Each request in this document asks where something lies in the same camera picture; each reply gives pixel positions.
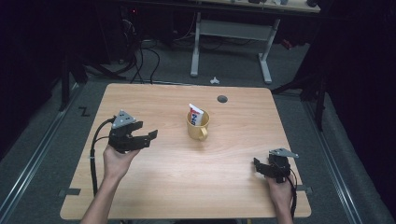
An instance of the gray carpet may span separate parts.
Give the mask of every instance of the gray carpet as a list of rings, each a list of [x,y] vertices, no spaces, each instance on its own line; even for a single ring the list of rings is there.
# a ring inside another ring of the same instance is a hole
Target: gray carpet
[[[204,43],[203,47],[213,48],[216,43]],[[155,81],[211,85],[216,77],[220,86],[266,87],[274,89],[286,84],[301,63],[309,46],[286,50],[274,45],[268,63],[273,76],[273,84],[263,83],[256,52],[260,42],[245,46],[222,44],[216,50],[201,51],[200,74],[191,78],[191,46],[175,45],[169,49],[161,44],[154,49],[161,57],[153,79]],[[149,79],[157,58],[148,50],[144,52],[141,70],[143,79]],[[119,65],[112,64],[111,69]],[[131,80],[135,69],[125,76]],[[77,223],[60,218],[64,202],[62,190],[67,189],[76,169],[81,150],[87,141],[95,113],[108,83],[115,82],[102,76],[90,75],[85,86],[80,86],[79,95],[70,105],[64,119],[49,143],[48,152],[38,166],[30,184],[16,206],[11,208],[7,223]],[[346,181],[361,217],[362,223],[394,223],[387,208],[382,204],[370,177],[365,173],[359,158],[347,139],[342,124],[336,116],[329,98],[326,99],[323,133],[318,133],[307,112],[310,103],[303,103],[298,91],[287,91],[275,95],[276,106],[284,125],[292,150],[300,155],[296,160],[304,184],[309,188],[308,200],[312,215],[296,218],[295,223],[349,223],[345,207],[340,200],[330,170],[322,151],[323,139],[330,147],[340,173]],[[22,173],[29,159],[34,155],[40,140],[51,122],[58,115],[60,106],[60,86],[53,90],[53,97],[35,114],[18,142],[0,163],[0,199],[6,199],[13,185]],[[86,107],[88,117],[82,116]],[[276,223],[274,218],[253,219],[253,223]]]

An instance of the silver bracket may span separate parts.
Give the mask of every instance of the silver bracket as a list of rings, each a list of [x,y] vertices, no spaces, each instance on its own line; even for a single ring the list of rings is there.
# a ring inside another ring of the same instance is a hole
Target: silver bracket
[[[281,157],[299,158],[298,154],[292,153],[283,147],[274,149],[274,150],[270,150],[270,154],[273,154],[276,156],[281,156]]]
[[[117,115],[116,120],[113,122],[112,129],[118,129],[128,124],[135,123],[136,119],[126,113],[125,111],[121,110],[120,113]]]

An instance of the person's left hand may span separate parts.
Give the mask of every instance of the person's left hand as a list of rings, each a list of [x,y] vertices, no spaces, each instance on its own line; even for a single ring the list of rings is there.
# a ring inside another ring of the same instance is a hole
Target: person's left hand
[[[105,161],[105,178],[121,181],[128,172],[131,161],[140,150],[129,151],[121,154],[114,147],[107,145],[103,157]]]

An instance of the metal stand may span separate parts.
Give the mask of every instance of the metal stand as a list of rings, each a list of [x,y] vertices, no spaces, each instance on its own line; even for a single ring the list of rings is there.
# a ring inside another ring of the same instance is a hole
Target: metal stand
[[[261,26],[245,23],[201,20],[198,12],[195,26],[195,43],[192,53],[191,76],[198,77],[199,68],[199,40],[200,35],[216,35],[243,39],[266,41],[263,53],[259,54],[259,62],[262,67],[262,76],[266,84],[271,84],[272,79],[268,69],[267,57],[274,42],[280,19],[276,19],[273,26]]]

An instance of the small white object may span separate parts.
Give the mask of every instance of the small white object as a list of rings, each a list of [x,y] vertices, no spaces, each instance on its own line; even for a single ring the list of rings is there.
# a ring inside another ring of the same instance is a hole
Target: small white object
[[[191,113],[191,124],[194,126],[201,126],[202,116],[204,111],[195,105],[189,104]]]
[[[212,83],[212,84],[220,84],[220,81],[218,81],[218,79],[216,77],[213,77],[213,79],[210,80],[210,83]]]

